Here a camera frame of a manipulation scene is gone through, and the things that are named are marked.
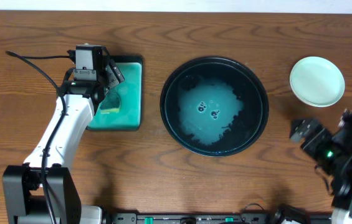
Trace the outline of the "dark green sponge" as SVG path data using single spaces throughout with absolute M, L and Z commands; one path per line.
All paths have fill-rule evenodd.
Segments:
M 118 93 L 108 92 L 105 99 L 100 103 L 101 113 L 119 113 L 121 109 L 121 98 Z

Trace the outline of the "mint green plate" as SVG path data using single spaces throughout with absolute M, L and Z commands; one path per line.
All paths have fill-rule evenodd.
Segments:
M 307 89 L 292 88 L 294 95 L 303 103 L 314 107 L 328 107 L 337 103 L 345 93 L 344 88 Z
M 307 89 L 345 89 L 345 79 L 340 69 L 322 57 L 305 57 L 290 72 L 290 87 Z

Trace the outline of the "white plate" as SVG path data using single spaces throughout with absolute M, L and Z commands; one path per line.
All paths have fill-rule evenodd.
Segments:
M 297 92 L 294 92 L 294 95 L 304 104 L 324 108 L 329 107 L 337 103 L 340 99 L 340 95 L 329 95 L 329 94 L 319 94 L 315 93 L 314 95 L 301 95 Z

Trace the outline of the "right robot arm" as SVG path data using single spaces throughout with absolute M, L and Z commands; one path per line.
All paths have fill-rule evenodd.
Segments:
M 301 143 L 301 150 L 321 169 L 328 193 L 333 196 L 329 215 L 308 214 L 290 205 L 281 205 L 268 223 L 352 223 L 352 111 L 344 110 L 336 133 L 317 119 L 295 119 L 290 139 Z

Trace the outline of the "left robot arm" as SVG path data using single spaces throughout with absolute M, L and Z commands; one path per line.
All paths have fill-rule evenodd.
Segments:
M 77 45 L 41 140 L 19 166 L 7 166 L 2 186 L 9 223 L 107 223 L 104 209 L 82 205 L 70 168 L 83 132 L 107 92 L 124 76 L 102 45 Z

